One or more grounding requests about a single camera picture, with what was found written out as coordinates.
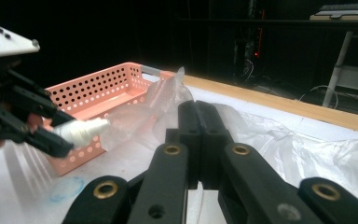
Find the perforated basket side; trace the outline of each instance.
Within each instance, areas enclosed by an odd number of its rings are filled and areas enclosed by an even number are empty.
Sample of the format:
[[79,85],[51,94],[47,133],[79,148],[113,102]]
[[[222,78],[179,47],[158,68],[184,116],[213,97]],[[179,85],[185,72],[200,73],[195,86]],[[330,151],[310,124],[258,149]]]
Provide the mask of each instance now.
[[[138,104],[145,100],[151,82],[143,78],[144,71],[161,79],[174,75],[138,63],[123,63],[47,90],[51,92],[52,101],[76,119],[104,118],[118,105]],[[50,120],[47,119],[45,124],[49,125]],[[104,152],[99,136],[95,136],[87,147],[71,150],[64,159],[48,156],[48,161],[58,175],[65,175]]]

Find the white bottle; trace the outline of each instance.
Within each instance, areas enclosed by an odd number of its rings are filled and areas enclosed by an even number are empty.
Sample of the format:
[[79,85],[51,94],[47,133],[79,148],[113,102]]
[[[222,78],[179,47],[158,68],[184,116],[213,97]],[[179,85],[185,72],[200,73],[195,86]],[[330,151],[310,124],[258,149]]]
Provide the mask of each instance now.
[[86,147],[93,137],[110,126],[107,119],[70,120],[53,129],[53,132],[75,147]]

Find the wooden strip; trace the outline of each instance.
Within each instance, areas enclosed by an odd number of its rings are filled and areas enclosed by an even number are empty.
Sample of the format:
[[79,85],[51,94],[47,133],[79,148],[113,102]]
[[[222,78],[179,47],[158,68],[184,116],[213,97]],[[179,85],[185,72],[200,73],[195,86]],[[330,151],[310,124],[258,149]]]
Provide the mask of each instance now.
[[358,115],[356,114],[319,105],[311,105],[258,91],[250,91],[198,77],[185,76],[184,84],[358,131]]

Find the basket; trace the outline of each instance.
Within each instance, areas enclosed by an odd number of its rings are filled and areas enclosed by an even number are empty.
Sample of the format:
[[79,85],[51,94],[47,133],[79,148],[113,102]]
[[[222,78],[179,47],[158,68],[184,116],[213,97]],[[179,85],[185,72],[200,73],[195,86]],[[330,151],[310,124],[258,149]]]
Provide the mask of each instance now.
[[[145,100],[152,82],[145,79],[143,74],[159,77],[161,80],[174,76],[172,72],[138,63],[122,63],[47,90],[51,92],[51,100],[76,119],[105,118],[115,106],[138,104]],[[49,126],[50,123],[51,120],[45,120],[45,125]],[[46,157],[58,175],[65,175],[104,152],[99,136],[95,136],[87,147],[71,150],[64,159],[49,155]]]

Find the hand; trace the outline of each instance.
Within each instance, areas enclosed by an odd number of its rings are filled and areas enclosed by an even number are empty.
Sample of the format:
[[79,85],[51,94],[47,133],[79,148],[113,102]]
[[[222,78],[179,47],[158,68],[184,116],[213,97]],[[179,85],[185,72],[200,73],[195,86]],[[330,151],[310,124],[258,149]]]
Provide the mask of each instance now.
[[[36,130],[38,125],[43,123],[42,117],[36,114],[30,114],[27,119],[27,124],[30,126],[31,130]],[[0,147],[5,143],[5,140],[0,140]]]

